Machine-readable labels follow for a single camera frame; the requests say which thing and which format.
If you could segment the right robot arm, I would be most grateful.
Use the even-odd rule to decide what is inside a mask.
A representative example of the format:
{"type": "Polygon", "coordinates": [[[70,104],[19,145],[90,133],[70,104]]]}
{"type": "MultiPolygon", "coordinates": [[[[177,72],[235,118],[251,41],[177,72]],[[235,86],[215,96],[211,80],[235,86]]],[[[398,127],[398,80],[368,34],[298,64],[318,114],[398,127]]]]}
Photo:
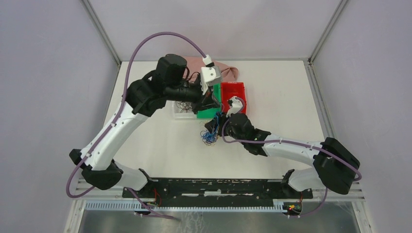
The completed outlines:
{"type": "Polygon", "coordinates": [[[322,142],[292,140],[254,127],[244,113],[226,117],[217,114],[205,124],[206,132],[221,136],[225,143],[240,143],[253,155],[279,157],[300,162],[309,167],[291,169],[282,179],[281,193],[287,198],[300,191],[327,188],[346,195],[353,182],[362,176],[359,160],[337,139],[326,137],[322,142]]]}

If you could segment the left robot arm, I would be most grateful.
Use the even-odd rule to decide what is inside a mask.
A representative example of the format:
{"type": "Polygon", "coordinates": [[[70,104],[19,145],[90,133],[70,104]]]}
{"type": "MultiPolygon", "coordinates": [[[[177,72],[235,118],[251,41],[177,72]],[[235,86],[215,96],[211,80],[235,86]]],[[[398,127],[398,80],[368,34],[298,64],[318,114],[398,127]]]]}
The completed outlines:
{"type": "Polygon", "coordinates": [[[188,69],[185,58],[176,54],[161,57],[156,68],[132,82],[109,122],[83,149],[73,149],[70,159],[81,169],[93,188],[107,190],[116,185],[132,188],[139,196],[151,195],[153,184],[142,170],[132,169],[114,160],[129,136],[166,102],[189,102],[195,112],[214,108],[213,85],[223,81],[220,68],[209,57],[194,83],[184,80],[188,69]]]}

